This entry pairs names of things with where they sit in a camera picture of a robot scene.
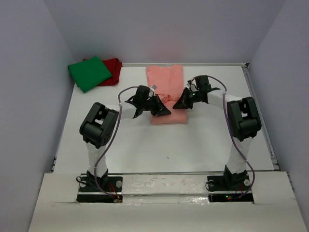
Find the pink t shirt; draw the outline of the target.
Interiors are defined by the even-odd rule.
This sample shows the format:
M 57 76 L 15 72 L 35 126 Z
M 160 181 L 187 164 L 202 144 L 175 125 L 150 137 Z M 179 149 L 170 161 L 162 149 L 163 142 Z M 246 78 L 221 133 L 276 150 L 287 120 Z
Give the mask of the pink t shirt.
M 186 111 L 173 109 L 173 105 L 179 100 L 184 89 L 183 66 L 148 66 L 146 68 L 146 75 L 148 86 L 156 86 L 155 93 L 160 97 L 167 109 L 171 111 L 171 114 L 168 116 L 153 116 L 151 123 L 153 125 L 186 124 L 188 121 Z

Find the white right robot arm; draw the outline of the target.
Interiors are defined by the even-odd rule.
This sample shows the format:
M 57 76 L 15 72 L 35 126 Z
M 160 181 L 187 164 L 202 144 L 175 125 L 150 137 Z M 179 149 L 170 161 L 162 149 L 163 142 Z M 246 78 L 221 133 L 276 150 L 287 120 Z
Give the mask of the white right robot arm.
M 188 81 L 173 109 L 192 109 L 194 103 L 203 102 L 223 110 L 231 138 L 231 150 L 222 175 L 208 176 L 209 191 L 231 191 L 240 185 L 249 189 L 254 183 L 249 179 L 247 168 L 251 143 L 261 130 L 262 123 L 253 97 L 236 97 L 222 89 L 212 87 L 209 75 L 199 75 Z

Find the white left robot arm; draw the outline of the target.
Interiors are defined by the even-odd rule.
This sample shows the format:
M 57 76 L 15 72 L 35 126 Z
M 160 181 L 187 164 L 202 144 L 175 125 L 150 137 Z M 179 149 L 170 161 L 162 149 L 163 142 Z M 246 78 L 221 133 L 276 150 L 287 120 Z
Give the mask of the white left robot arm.
M 89 167 L 84 183 L 97 191 L 104 191 L 108 182 L 106 153 L 115 140 L 122 119 L 135 119 L 143 112 L 152 116 L 169 116 L 171 111 L 163 104 L 153 88 L 140 85 L 129 87 L 136 89 L 135 95 L 121 101 L 111 108 L 96 102 L 83 120 L 79 133 L 88 150 Z

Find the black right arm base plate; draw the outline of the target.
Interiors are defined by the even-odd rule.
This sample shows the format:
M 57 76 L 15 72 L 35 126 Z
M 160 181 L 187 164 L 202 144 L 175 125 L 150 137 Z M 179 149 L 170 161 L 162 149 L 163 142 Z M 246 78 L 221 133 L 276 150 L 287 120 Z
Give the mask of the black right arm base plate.
M 222 175 L 212 175 L 207 177 L 205 188 L 208 191 L 208 199 L 210 203 L 238 203 L 251 202 L 253 203 L 253 194 L 249 190 L 250 179 L 246 176 L 243 180 L 237 181 L 234 184 L 227 185 L 224 182 Z

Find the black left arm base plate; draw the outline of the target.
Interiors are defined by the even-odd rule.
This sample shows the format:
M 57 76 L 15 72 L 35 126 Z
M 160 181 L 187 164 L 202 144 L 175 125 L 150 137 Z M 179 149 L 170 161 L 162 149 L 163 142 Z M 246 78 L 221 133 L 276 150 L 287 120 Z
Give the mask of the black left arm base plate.
M 98 189 L 95 182 L 91 182 L 85 175 L 76 177 L 79 184 L 76 201 L 79 203 L 122 203 L 123 177 L 120 175 L 108 176 L 107 183 Z

